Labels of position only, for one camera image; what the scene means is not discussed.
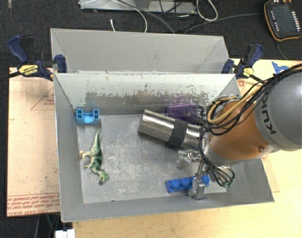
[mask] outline metal cylinder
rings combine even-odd
[[[138,132],[182,148],[198,149],[200,126],[145,110]]]

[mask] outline blue lego block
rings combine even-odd
[[[94,109],[91,112],[84,112],[83,109],[76,110],[77,125],[92,125],[99,122],[99,110]]]
[[[184,177],[182,179],[173,179],[168,180],[166,182],[166,189],[168,193],[177,192],[177,191],[185,191],[192,188],[192,181],[195,177]],[[206,186],[209,185],[210,178],[208,175],[204,175],[201,177],[201,180]]]

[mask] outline clamp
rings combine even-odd
[[[253,65],[262,57],[263,48],[260,44],[248,45],[245,55],[240,59],[238,65],[231,59],[228,59],[222,69],[222,74],[228,74],[234,70],[236,79],[239,78],[252,78],[258,82],[262,82],[262,79],[253,75]]]
[[[22,75],[24,77],[41,77],[53,81],[53,73],[47,68],[57,64],[58,72],[67,72],[67,65],[63,55],[56,55],[54,60],[43,62],[35,59],[33,54],[33,37],[16,35],[7,43],[10,52],[20,60],[17,72],[8,75],[9,78]]]

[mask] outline black rubber band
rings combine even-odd
[[[186,121],[176,119],[171,137],[167,142],[175,146],[181,146],[186,136],[187,126]]]

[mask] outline dinosaur figurine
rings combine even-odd
[[[99,135],[100,131],[98,131],[95,142],[90,151],[80,151],[79,157],[84,160],[86,157],[90,158],[90,163],[88,165],[84,165],[85,169],[91,168],[91,171],[99,175],[99,185],[103,185],[106,180],[109,179],[109,174],[99,167],[102,164],[103,156],[102,151],[99,144]]]

